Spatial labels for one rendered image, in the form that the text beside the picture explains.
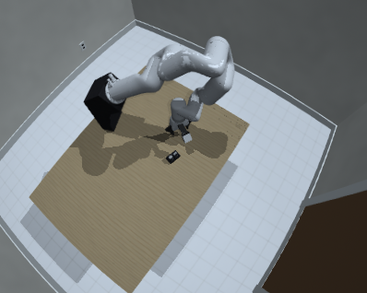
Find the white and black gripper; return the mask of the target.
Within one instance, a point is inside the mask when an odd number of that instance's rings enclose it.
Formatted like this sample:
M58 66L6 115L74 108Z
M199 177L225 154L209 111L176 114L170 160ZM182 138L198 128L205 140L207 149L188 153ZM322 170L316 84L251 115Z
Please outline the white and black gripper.
M188 121L187 119L185 119L182 123L177 123L171 117L170 118L170 126L168 126L165 129L165 131L168 132L168 133L171 133L172 135L174 135L174 131L179 129L177 125L183 124L186 127L186 129L188 129L190 123L191 123L191 121Z

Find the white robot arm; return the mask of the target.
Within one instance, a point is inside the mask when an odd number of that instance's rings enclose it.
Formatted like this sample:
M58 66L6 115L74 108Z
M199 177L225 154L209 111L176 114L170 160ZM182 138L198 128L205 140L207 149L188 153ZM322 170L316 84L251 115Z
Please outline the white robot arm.
M119 80L109 74L105 88L106 97L111 103L119 104L142 93L157 92L164 81L174 80L190 72L211 78L203 87L194 90L187 105L182 98L172 100L172 119L177 123L182 123L185 119L197 122L203 105L215 104L232 87L234 63L231 48L219 36L207 41L204 54L185 49L178 44L170 44L150 57L142 75L133 74Z

